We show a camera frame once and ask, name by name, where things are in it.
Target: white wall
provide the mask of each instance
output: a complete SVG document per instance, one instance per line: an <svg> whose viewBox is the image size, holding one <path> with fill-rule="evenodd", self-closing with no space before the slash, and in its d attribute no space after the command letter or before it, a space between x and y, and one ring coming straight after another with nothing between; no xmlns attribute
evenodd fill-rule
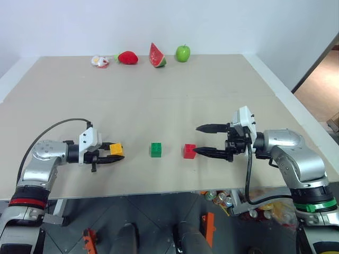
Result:
<svg viewBox="0 0 339 254"><path fill-rule="evenodd" d="M267 3L257 55L292 90L338 34L339 1L277 2Z"/></svg>
<svg viewBox="0 0 339 254"><path fill-rule="evenodd" d="M165 54L184 43L193 54L258 52L291 87L338 32L337 7L338 0L1 1L0 41L19 56L147 55L151 42Z"/></svg>

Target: can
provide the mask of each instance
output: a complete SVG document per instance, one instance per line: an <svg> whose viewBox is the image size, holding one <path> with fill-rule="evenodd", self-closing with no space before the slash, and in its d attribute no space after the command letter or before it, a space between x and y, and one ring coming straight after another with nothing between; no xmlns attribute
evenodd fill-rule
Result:
<svg viewBox="0 0 339 254"><path fill-rule="evenodd" d="M221 203L223 203L225 200L226 200L226 194L223 193L223 192L220 192L218 194L218 196L216 196L214 199L213 199L213 203L215 203L216 205L219 205Z"/></svg>
<svg viewBox="0 0 339 254"><path fill-rule="evenodd" d="M215 190L210 190L205 194L205 199L208 201L212 201L217 196L217 192Z"/></svg>
<svg viewBox="0 0 339 254"><path fill-rule="evenodd" d="M224 189L222 192L224 192L227 196L231 195L230 189Z"/></svg>
<svg viewBox="0 0 339 254"><path fill-rule="evenodd" d="M232 198L231 198L231 197L226 197L224 203L225 203L226 207L231 207L231 206L233 206L233 201L232 201Z"/></svg>
<svg viewBox="0 0 339 254"><path fill-rule="evenodd" d="M264 217L267 219L267 220L270 220L272 218L272 212L271 211L264 211Z"/></svg>
<svg viewBox="0 0 339 254"><path fill-rule="evenodd" d="M250 215L251 218L257 218L258 217L258 212L256 210L250 210L248 211L248 214Z"/></svg>
<svg viewBox="0 0 339 254"><path fill-rule="evenodd" d="M251 221L251 220L256 220L257 217L258 217L258 212L256 210L250 210L248 212L242 213L239 218L243 221Z"/></svg>

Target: toy fruit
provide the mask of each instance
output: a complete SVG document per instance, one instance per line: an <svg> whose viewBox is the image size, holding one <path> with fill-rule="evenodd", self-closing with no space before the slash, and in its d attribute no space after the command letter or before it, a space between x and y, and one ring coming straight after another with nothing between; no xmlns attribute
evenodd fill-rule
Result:
<svg viewBox="0 0 339 254"><path fill-rule="evenodd" d="M191 55L191 50L188 46L184 45L184 46L179 46L176 49L176 59L179 62L186 62L189 57Z"/></svg>
<svg viewBox="0 0 339 254"><path fill-rule="evenodd" d="M110 60L108 57L94 56L91 60L91 64L98 68L107 68L110 64Z"/></svg>
<svg viewBox="0 0 339 254"><path fill-rule="evenodd" d="M137 55L132 51L125 51L117 56L114 56L115 60L125 65L135 65L138 62Z"/></svg>
<svg viewBox="0 0 339 254"><path fill-rule="evenodd" d="M149 61L154 67L165 66L165 55L152 43L149 50Z"/></svg>

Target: black cable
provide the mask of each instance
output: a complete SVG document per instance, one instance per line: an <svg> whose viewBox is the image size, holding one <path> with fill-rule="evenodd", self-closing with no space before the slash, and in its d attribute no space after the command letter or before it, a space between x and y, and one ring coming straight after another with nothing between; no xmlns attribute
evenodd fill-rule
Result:
<svg viewBox="0 0 339 254"><path fill-rule="evenodd" d="M21 177L21 173L22 173L22 169L23 169L23 165L25 164L25 161L26 161L26 158L27 156L29 155L31 149L34 147L35 143L39 141L39 139L45 135L48 131L50 131L51 129L53 129L54 127L60 125L60 124L63 124L63 123L66 123L66 122L70 122L70 121L84 121L87 123L87 128L89 128L89 126L92 126L91 122L87 119L84 119L84 118L70 118L70 119L66 119L66 120L63 120L63 121L60 121L56 124L53 124L51 127L45 129L39 136L37 136L37 138L31 143L30 147L28 147L25 155L23 156L22 158L22 161L20 163L20 166L19 166L19 170L17 172L17 178L16 178L16 184L18 184L19 180L20 180L20 177Z"/></svg>
<svg viewBox="0 0 339 254"><path fill-rule="evenodd" d="M249 182L251 180L251 170L252 170L252 147L251 144L247 144L247 151L248 151L248 161L247 161L247 174L246 174L246 184L245 184L245 198L246 201L250 205L257 205L262 202L265 202L267 200L275 199L275 198L292 198L289 195L277 195L277 196L271 196L271 197L266 197L257 201L251 201L249 198Z"/></svg>

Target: table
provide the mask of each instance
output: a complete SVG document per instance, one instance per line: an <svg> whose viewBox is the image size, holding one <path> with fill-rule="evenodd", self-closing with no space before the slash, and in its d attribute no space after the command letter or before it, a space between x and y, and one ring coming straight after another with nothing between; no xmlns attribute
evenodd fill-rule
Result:
<svg viewBox="0 0 339 254"><path fill-rule="evenodd" d="M289 128L323 158L328 177L339 175L298 121L242 55L197 55L187 63L167 56L164 68L148 57L135 66L90 64L91 57L42 57L0 104L0 199L14 192L17 169L32 140L50 125L71 117L93 122L103 141L121 142L125 159L111 165L65 165L50 198L114 196L240 188L245 185L246 158L234 162L197 155L183 159L185 143L224 148L224 134L195 130L202 124L227 123L247 105L257 130ZM82 122L61 125L45 139L78 142ZM151 142L163 155L151 158ZM267 160L254 160L251 186L283 186L280 172Z"/></svg>

